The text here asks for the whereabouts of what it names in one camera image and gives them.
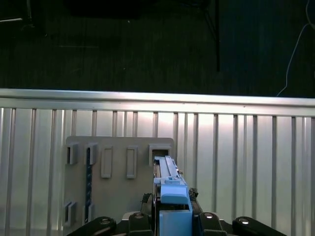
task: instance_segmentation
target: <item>dark background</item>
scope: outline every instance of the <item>dark background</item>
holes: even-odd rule
[[[217,72],[198,9],[170,0],[137,20],[99,19],[71,16],[61,0],[33,0],[31,23],[0,24],[0,87],[276,96],[306,2],[220,0]],[[23,0],[14,4],[25,13]],[[311,0],[313,21],[314,9]],[[281,96],[315,97],[314,39],[307,27]]]

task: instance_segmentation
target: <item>rectangular slot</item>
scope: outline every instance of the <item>rectangular slot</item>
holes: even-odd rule
[[[70,164],[70,153],[71,153],[71,149],[70,147],[67,147],[67,164]]]
[[[85,150],[86,150],[86,154],[88,155],[89,153],[89,164],[93,165],[96,162],[96,157],[97,157],[97,143],[89,143],[87,145],[85,145]]]
[[[107,146],[103,149],[101,157],[101,177],[112,177],[112,162],[113,162],[113,146]]]
[[[127,178],[137,177],[137,146],[129,146],[127,148]]]
[[[153,166],[153,160],[155,156],[169,156],[170,154],[170,145],[149,145],[149,166]]]
[[[91,203],[88,208],[86,208],[86,206],[83,206],[82,207],[82,211],[83,211],[83,214],[82,214],[82,225],[85,225],[86,223],[89,223],[92,220],[94,220],[95,205],[93,203]]]
[[[78,162],[78,143],[71,143],[66,146],[66,163],[68,165],[74,165]]]
[[[64,206],[64,226],[71,227],[75,223],[76,203],[69,202]]]

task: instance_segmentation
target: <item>gray panel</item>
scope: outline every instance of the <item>gray panel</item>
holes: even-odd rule
[[[62,146],[71,135],[97,135],[173,138],[177,164],[198,187],[203,208],[222,208],[224,216],[231,214],[229,219],[253,216],[289,236],[311,236],[314,99],[0,89],[0,107],[0,235],[5,225],[7,233],[13,233],[10,226],[22,227],[20,236],[31,228],[39,230],[35,235],[62,232]],[[46,111],[36,111],[32,120],[32,109]],[[37,119],[42,112],[53,118]],[[222,115],[235,117],[221,123]],[[39,120],[32,136],[32,123]],[[217,138],[224,137],[225,130],[232,131],[223,148]],[[49,151],[31,145],[31,139]],[[225,152],[233,161],[227,166],[233,170],[227,174],[233,177],[228,188],[232,196],[220,198],[219,183],[225,180],[216,177],[222,172],[217,161]],[[43,176],[48,167],[49,174],[39,183],[34,175]],[[44,183],[51,193],[45,201],[46,196],[36,196]],[[231,209],[224,208],[227,198]],[[32,220],[35,202],[47,215],[39,221],[46,229]],[[17,210],[19,217],[13,218]],[[290,233],[285,223],[291,225]]]
[[[87,144],[97,144],[98,150],[96,162],[92,165],[93,217],[106,215],[118,222],[126,212],[139,211],[143,194],[152,192],[153,168],[149,165],[150,146],[154,144],[156,147],[171,147],[170,155],[173,155],[174,149],[173,140],[170,138],[68,137],[66,147],[73,143],[79,145],[76,157],[78,162],[65,166],[64,205],[72,204],[74,210],[67,214],[68,224],[64,228],[65,233],[81,225],[85,201],[84,163]],[[106,164],[113,170],[110,174]]]

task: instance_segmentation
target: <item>metal rod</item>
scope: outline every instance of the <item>metal rod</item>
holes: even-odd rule
[[[22,18],[14,18],[14,19],[0,20],[0,23],[22,21],[22,20],[23,20]]]

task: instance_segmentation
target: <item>blue tool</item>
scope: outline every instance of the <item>blue tool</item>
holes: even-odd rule
[[[154,204],[160,236],[191,236],[189,187],[170,156],[154,159]]]

